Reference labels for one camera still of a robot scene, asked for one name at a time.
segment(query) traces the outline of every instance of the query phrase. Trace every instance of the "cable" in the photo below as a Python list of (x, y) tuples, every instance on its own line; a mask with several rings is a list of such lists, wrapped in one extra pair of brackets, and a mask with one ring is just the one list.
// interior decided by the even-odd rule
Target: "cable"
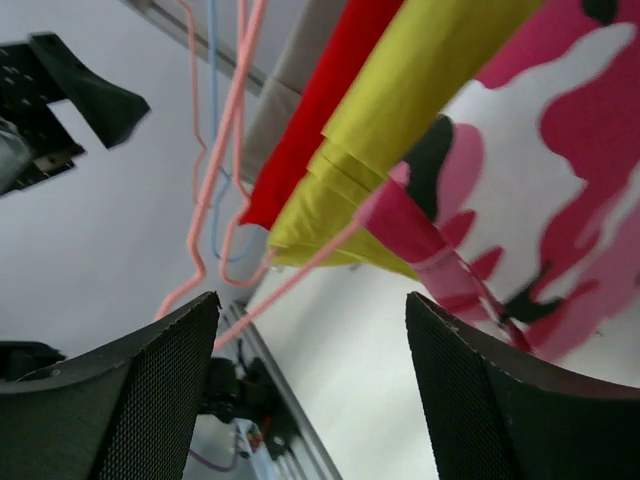
[(221, 467), (220, 465), (216, 465), (211, 460), (204, 458), (199, 453), (189, 449), (189, 454), (193, 457), (194, 460), (200, 462), (205, 467), (213, 470), (214, 472), (219, 473), (229, 473), (236, 469), (238, 465), (238, 455), (240, 453), (240, 432), (238, 432), (238, 428), (236, 427), (235, 440), (233, 444), (233, 456), (231, 457), (231, 463), (226, 467)]
[[(216, 23), (216, 0), (209, 0), (208, 2), (209, 13), (209, 68), (211, 70), (211, 125), (213, 128), (213, 141), (216, 140), (218, 135), (218, 66), (216, 56), (217, 45), (217, 23)], [(211, 214), (211, 251), (216, 259), (220, 260), (220, 251), (218, 250), (218, 224), (220, 223), (220, 208), (222, 205), (222, 199), (227, 194), (229, 187), (231, 186), (231, 175), (229, 175), (224, 169), (220, 169), (220, 175), (222, 175), (223, 184), (220, 191), (215, 195), (213, 199), (213, 212)], [(247, 240), (244, 248), (240, 254), (235, 257), (227, 259), (227, 263), (234, 263), (245, 258), (253, 244), (258, 237), (259, 227), (254, 227), (251, 238)]]

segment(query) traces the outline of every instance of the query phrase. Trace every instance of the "pink camouflage fabric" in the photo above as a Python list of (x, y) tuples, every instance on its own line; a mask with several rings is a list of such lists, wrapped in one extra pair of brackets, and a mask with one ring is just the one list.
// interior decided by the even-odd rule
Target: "pink camouflage fabric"
[(640, 1), (549, 0), (356, 220), (467, 323), (556, 361), (640, 291)]

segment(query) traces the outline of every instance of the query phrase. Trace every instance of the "folded fabric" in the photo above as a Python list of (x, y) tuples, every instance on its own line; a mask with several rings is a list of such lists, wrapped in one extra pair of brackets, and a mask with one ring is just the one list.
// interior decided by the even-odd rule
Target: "folded fabric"
[[(458, 89), (538, 7), (539, 0), (406, 0), (324, 129), (326, 140), (271, 229), (276, 263), (300, 266), (357, 206)], [(369, 262), (413, 275), (371, 236), (324, 265)]]
[[(240, 223), (271, 229), (282, 207), (305, 175), (313, 152), (322, 143), (322, 127), (344, 97), (402, 1), (385, 0), (378, 2), (374, 8), (370, 0), (349, 0), (298, 109), (255, 181), (251, 205)], [(335, 2), (322, 0), (322, 3)]]
[(318, 60), (331, 38), (347, 0), (309, 0), (289, 36), (245, 135), (242, 180), (254, 183), (278, 144)]
[(639, 27), (634, 0), (548, 1), (356, 214), (441, 305), (549, 361), (639, 292)]

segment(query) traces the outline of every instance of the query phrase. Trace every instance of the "blue clothes hanger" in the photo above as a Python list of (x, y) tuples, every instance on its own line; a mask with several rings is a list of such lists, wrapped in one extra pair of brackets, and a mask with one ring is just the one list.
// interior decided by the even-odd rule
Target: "blue clothes hanger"
[[(216, 59), (216, 0), (209, 0), (209, 67), (211, 69), (211, 114), (213, 127), (213, 141), (215, 141), (218, 135), (218, 66)], [(224, 169), (220, 169), (220, 175), (222, 175), (222, 188), (213, 198), (213, 212), (211, 214), (211, 251), (213, 255), (220, 260), (220, 251), (218, 250), (218, 223), (220, 223), (220, 205), (222, 199), (227, 194), (229, 187), (231, 186), (231, 175), (229, 175)], [(235, 257), (230, 257), (227, 262), (234, 263), (245, 258), (258, 236), (260, 227), (256, 226), (253, 230), (251, 238), (244, 245), (244, 248)]]

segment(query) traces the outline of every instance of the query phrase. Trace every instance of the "black bracket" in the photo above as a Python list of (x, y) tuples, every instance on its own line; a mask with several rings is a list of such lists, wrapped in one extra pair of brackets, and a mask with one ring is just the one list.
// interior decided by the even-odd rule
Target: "black bracket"
[(214, 415), (223, 423), (234, 418), (251, 420), (261, 430), (261, 441), (271, 458), (276, 459), (289, 450), (300, 432), (262, 360), (254, 358), (243, 370), (238, 375), (231, 360), (212, 358), (198, 413)]
[(44, 343), (0, 341), (0, 379), (16, 381), (65, 358), (58, 350)]
[(149, 112), (139, 95), (91, 72), (53, 33), (0, 45), (0, 195), (74, 167), (84, 149), (48, 105), (70, 100), (106, 148)]

